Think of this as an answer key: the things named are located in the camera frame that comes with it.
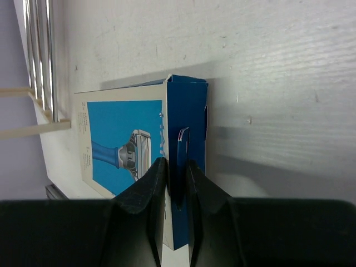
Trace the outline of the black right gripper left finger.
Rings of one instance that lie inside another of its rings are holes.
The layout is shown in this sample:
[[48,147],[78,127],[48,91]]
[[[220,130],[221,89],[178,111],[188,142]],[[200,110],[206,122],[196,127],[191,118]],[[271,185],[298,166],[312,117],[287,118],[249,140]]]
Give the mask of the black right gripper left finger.
[[113,199],[1,202],[2,266],[160,266],[167,162]]

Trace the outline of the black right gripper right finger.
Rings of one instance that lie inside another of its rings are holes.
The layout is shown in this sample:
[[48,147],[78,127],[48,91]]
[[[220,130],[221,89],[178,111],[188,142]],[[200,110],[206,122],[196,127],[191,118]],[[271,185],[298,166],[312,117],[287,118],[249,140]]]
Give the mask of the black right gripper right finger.
[[355,206],[232,197],[186,167],[191,266],[354,266]]

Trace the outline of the blue Harry's box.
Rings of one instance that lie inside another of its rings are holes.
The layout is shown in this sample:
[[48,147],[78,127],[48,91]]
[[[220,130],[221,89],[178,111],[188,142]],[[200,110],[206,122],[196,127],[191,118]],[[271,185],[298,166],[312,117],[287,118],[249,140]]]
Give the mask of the blue Harry's box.
[[163,157],[168,164],[164,244],[188,241],[185,170],[206,162],[208,82],[166,78],[74,96],[82,179],[103,197],[117,196]]

